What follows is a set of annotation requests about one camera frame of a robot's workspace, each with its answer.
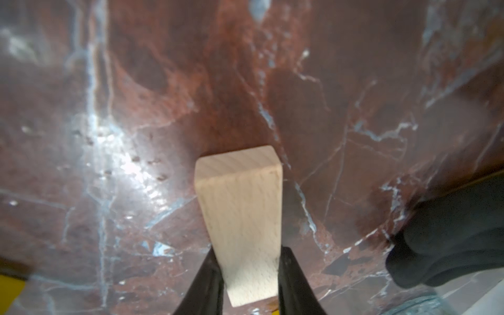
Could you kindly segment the black glove on stand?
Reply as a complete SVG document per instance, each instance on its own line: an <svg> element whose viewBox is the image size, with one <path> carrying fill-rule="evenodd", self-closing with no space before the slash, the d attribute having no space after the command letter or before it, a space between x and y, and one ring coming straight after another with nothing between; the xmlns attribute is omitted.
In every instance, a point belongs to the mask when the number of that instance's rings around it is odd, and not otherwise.
<svg viewBox="0 0 504 315"><path fill-rule="evenodd" d="M503 172L417 205L385 266L404 289L503 268Z"/></svg>

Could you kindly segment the glass vase with flowers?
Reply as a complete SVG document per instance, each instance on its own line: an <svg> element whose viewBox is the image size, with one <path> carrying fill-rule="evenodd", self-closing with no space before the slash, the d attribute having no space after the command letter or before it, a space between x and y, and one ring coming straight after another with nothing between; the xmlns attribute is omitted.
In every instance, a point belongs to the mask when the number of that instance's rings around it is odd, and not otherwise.
<svg viewBox="0 0 504 315"><path fill-rule="evenodd" d="M453 310L437 295L426 295L410 299L393 307L382 315L451 315Z"/></svg>

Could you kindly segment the wooden block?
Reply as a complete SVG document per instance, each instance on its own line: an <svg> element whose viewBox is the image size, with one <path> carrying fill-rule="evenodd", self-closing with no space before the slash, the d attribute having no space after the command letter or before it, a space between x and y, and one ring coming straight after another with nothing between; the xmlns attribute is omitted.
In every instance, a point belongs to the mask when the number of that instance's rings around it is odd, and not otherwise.
<svg viewBox="0 0 504 315"><path fill-rule="evenodd" d="M283 166L275 149L201 157L194 189L231 306L277 296Z"/></svg>

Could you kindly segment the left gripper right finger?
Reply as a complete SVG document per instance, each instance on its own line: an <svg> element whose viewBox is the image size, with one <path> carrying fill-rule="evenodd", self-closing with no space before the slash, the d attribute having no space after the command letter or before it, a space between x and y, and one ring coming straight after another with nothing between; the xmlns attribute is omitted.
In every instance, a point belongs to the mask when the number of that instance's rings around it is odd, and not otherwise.
<svg viewBox="0 0 504 315"><path fill-rule="evenodd" d="M278 269L279 312L283 315L326 315L293 251L282 246Z"/></svg>

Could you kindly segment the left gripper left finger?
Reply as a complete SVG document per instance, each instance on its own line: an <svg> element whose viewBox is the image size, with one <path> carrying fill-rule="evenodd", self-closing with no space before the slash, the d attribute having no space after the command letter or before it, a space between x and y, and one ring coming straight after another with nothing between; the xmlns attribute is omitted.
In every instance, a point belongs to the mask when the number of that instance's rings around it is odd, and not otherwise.
<svg viewBox="0 0 504 315"><path fill-rule="evenodd" d="M211 248L174 315L222 315L224 280Z"/></svg>

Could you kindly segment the yellow block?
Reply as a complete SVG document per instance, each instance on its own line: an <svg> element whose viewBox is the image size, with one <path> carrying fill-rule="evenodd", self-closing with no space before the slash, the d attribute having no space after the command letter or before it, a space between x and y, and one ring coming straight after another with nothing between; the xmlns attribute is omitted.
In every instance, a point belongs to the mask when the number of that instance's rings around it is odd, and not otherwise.
<svg viewBox="0 0 504 315"><path fill-rule="evenodd" d="M25 288L26 280L13 276L0 276L0 313L5 314Z"/></svg>

